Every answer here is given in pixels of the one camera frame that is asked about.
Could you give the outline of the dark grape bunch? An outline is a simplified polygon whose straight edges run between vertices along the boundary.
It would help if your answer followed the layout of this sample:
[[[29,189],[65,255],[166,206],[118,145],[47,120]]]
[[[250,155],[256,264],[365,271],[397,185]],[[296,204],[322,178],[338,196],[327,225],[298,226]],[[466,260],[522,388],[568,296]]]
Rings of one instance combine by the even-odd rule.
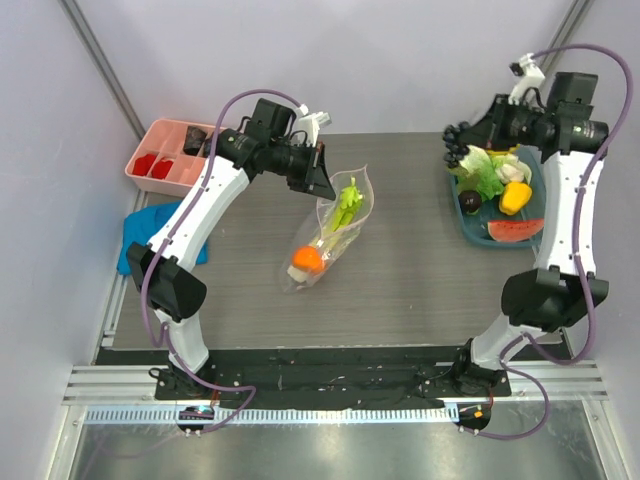
[[[460,138],[470,127],[471,124],[467,121],[449,124],[445,127],[442,134],[442,140],[446,148],[443,161],[448,169],[459,167],[461,161],[469,154],[469,147],[463,144]]]

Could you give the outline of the green celery stalk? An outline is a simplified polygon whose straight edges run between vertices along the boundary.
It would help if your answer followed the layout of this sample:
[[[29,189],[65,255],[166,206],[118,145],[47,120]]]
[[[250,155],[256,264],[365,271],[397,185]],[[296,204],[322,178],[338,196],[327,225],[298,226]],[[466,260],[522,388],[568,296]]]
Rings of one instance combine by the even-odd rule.
[[[364,202],[364,194],[357,186],[356,177],[349,176],[349,183],[341,189],[337,199],[325,210],[323,217],[318,217],[318,233],[306,245],[316,247],[325,260],[325,271],[319,275],[302,272],[291,265],[287,267],[287,274],[297,283],[310,283],[329,267],[330,257],[338,249],[338,244],[346,235],[346,231],[354,222]]]

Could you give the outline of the clear zip top bag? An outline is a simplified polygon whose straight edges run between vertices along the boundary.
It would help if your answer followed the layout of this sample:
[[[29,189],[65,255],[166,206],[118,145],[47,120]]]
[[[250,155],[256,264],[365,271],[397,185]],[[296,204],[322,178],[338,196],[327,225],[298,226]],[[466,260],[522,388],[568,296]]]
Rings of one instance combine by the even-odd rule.
[[[330,177],[336,198],[319,198],[298,229],[282,264],[282,290],[294,293],[315,285],[359,236],[375,204],[367,167]]]

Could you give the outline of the orange tangerine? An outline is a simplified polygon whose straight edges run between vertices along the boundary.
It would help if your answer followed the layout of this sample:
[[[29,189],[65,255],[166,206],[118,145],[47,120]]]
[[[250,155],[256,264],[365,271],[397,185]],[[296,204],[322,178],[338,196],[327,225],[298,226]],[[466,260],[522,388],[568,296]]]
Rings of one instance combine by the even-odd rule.
[[[292,255],[291,265],[306,273],[319,275],[325,271],[325,260],[320,251],[311,245],[298,248]]]

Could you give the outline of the watermelon slice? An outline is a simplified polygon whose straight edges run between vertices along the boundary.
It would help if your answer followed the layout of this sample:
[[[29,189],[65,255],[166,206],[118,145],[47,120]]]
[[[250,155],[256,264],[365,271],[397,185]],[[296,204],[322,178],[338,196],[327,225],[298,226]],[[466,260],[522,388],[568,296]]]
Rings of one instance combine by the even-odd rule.
[[[500,243],[527,241],[544,228],[544,219],[492,220],[487,223],[490,238]]]

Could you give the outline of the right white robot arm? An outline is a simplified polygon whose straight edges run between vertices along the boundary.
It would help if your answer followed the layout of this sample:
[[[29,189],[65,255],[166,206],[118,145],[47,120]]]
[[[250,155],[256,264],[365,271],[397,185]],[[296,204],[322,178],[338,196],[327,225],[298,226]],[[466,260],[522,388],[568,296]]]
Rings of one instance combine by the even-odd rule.
[[[609,293],[598,279],[592,253],[595,193],[613,128],[591,118],[598,77],[556,74],[545,108],[507,95],[495,97],[475,124],[449,125],[446,160],[460,165],[473,147],[507,150],[517,145],[541,154],[545,184],[542,238],[534,266],[504,284],[499,317],[458,351],[450,382],[465,396],[489,393],[506,378],[506,364],[525,345],[570,327],[595,322]]]

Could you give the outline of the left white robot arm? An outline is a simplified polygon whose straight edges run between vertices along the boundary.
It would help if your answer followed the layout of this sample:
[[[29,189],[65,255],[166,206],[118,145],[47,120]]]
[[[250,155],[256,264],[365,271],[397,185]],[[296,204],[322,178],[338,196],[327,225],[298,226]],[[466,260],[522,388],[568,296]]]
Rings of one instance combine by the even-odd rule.
[[[174,214],[149,241],[127,250],[143,323],[149,327],[152,317],[160,322],[159,331],[149,333],[152,345],[168,348],[169,368],[193,399],[215,386],[199,318],[207,287],[192,270],[225,211],[265,172],[283,177],[292,191],[336,197],[318,139],[331,122],[329,113],[312,112],[295,99],[279,104],[274,90],[254,93],[259,99],[253,113],[238,128],[215,123],[209,155]]]

